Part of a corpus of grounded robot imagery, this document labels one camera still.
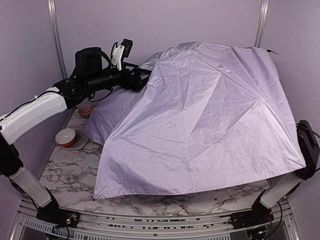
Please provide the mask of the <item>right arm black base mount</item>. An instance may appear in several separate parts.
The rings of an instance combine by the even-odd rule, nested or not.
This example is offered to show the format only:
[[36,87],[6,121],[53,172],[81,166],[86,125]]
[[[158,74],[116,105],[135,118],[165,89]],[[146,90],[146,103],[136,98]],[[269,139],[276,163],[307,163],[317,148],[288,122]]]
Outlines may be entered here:
[[271,223],[273,220],[274,216],[271,211],[248,210],[231,214],[228,223],[232,224],[233,228],[237,230]]

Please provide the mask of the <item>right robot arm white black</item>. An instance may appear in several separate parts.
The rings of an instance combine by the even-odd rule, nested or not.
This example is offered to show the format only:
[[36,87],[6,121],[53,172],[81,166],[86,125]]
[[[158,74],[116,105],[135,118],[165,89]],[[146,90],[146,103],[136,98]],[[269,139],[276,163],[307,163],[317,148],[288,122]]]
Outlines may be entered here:
[[286,173],[271,187],[264,190],[251,206],[257,215],[266,215],[281,199],[293,193],[303,182],[320,170],[320,134],[314,131],[307,120],[296,124],[297,150],[301,167]]

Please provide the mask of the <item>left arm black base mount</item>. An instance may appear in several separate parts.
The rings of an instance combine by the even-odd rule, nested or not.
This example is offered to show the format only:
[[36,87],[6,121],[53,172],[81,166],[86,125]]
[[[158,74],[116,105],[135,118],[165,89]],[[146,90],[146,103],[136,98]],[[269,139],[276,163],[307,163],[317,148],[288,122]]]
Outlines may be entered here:
[[36,218],[61,227],[67,226],[68,228],[76,228],[80,220],[80,213],[66,209],[59,209],[57,213],[48,215],[38,211]]

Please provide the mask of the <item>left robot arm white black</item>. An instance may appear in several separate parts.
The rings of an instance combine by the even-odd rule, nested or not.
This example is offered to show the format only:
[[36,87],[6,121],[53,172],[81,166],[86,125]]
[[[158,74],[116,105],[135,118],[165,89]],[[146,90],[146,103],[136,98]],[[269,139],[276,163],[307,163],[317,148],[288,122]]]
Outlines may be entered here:
[[140,91],[148,82],[150,70],[124,62],[132,44],[112,49],[108,56],[100,47],[88,47],[75,53],[75,68],[65,78],[0,118],[0,173],[27,194],[38,206],[38,212],[49,218],[64,217],[57,200],[24,167],[14,146],[24,133],[50,117],[70,110],[85,99],[92,100],[101,90]]

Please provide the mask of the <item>lavender folding umbrella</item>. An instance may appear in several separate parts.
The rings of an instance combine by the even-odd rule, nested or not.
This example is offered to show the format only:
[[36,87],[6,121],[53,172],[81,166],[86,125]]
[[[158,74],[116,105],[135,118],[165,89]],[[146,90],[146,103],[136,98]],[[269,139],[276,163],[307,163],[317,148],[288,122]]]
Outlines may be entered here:
[[159,52],[141,92],[117,88],[93,110],[101,144],[93,197],[186,195],[305,167],[270,54],[187,42]]

